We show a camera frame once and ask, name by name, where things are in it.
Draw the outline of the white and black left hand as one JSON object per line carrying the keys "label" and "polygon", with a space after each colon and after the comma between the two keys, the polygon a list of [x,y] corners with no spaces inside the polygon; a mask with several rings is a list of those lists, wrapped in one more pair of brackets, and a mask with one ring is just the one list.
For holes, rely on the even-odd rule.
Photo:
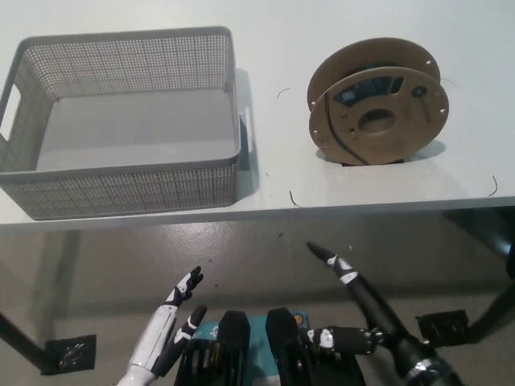
{"label": "white and black left hand", "polygon": [[152,385],[171,370],[207,312],[205,305],[197,306],[184,324],[175,329],[178,309],[192,297],[203,278],[201,267],[197,266],[175,284],[140,335],[119,385]]}

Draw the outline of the black and white right hand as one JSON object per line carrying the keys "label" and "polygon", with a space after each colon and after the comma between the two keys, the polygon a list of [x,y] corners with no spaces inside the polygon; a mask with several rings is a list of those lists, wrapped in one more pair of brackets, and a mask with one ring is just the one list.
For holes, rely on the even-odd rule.
{"label": "black and white right hand", "polygon": [[391,353],[398,375],[414,378],[431,366],[433,351],[409,333],[385,299],[343,257],[312,241],[308,249],[331,267],[347,288],[369,327],[382,333],[381,344]]}

